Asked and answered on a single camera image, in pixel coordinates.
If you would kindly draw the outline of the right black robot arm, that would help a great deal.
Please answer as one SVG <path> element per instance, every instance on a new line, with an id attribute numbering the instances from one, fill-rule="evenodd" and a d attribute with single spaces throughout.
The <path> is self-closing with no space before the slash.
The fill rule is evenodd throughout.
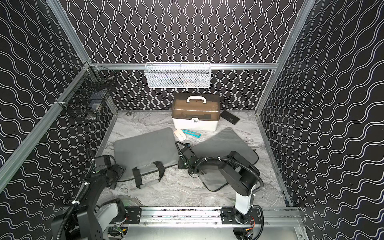
<path id="1" fill-rule="evenodd" d="M 227 185 L 236 192 L 236 201 L 229 215 L 223 214 L 237 224 L 254 224 L 251 215 L 254 194 L 264 187 L 260 171 L 236 151 L 225 157 L 198 157 L 190 144 L 175 142 L 179 163 L 190 177 L 197 178 L 206 174 L 208 169 L 218 170 Z"/>

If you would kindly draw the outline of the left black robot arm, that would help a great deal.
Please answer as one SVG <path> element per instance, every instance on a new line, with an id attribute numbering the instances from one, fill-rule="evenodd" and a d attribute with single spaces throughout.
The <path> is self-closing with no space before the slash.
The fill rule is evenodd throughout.
<path id="1" fill-rule="evenodd" d="M 92 159 L 89 172 L 82 181 L 78 195 L 65 212 L 51 223 L 54 240 L 106 240 L 110 224 L 122 224 L 127 211 L 120 199 L 98 205 L 105 188 L 114 189 L 125 168 L 111 155 Z"/>

